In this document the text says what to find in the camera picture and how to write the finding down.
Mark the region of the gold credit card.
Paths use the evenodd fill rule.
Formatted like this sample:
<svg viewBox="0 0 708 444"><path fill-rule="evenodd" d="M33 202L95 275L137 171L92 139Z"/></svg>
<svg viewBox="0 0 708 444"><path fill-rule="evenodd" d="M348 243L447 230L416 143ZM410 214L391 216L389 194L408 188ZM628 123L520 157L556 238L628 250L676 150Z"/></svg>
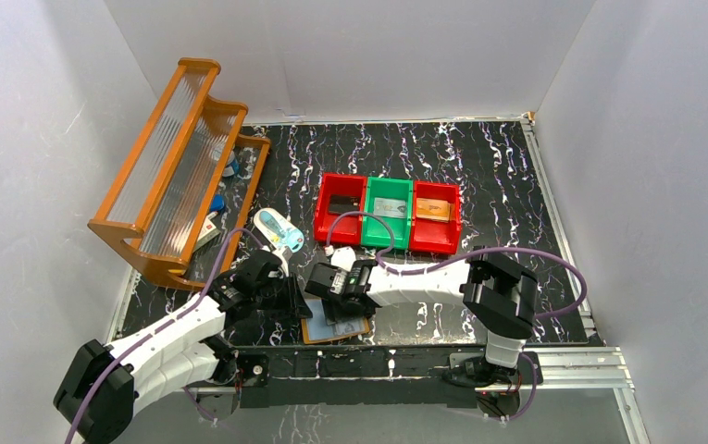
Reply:
<svg viewBox="0 0 708 444"><path fill-rule="evenodd" d="M445 200L417 198L416 217L446 223L451 219L452 204Z"/></svg>

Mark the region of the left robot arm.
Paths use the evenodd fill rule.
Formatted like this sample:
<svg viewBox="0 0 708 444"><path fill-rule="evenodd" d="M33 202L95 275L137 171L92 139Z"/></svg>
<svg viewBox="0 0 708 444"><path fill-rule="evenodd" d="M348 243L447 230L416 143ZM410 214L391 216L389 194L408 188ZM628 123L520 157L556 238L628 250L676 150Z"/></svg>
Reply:
<svg viewBox="0 0 708 444"><path fill-rule="evenodd" d="M53 399L70 424L65 441L110 443L145 407L194 383L241 386L263 361L241 356L222 334L256 311L310 314L279 253L253 252L134 334L80 346Z"/></svg>

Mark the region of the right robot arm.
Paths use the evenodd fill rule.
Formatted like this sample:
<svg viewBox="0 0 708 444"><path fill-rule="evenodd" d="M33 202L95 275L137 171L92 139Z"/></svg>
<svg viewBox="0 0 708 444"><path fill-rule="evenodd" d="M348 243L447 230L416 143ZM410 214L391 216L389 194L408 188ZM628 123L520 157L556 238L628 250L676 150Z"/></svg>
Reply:
<svg viewBox="0 0 708 444"><path fill-rule="evenodd" d="M305 291L341 318L370 317L401 303L464 306L486 329L482 369L495 383L517 373L539 297L536 274L504 253L462 254L432 265L361 259L346 269L319 263Z"/></svg>

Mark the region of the orange leather card holder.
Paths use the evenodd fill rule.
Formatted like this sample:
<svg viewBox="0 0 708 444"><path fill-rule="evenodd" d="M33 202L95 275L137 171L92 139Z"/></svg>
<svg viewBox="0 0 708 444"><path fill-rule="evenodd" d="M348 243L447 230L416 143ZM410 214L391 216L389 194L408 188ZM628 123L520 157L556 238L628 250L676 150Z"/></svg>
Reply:
<svg viewBox="0 0 708 444"><path fill-rule="evenodd" d="M319 344L349 339L370 332L369 322L364 317L340 322L327 319L320 299L305 301L312 316L301 320L304 344Z"/></svg>

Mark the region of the white credit card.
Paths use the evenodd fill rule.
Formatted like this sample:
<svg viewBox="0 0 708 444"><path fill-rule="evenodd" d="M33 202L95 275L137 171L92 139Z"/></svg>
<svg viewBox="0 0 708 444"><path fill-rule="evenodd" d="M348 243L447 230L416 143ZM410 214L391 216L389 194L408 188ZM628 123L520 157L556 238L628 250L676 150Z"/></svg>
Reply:
<svg viewBox="0 0 708 444"><path fill-rule="evenodd" d="M377 197L372 213L380 217L407 218L407 202L400 199Z"/></svg>

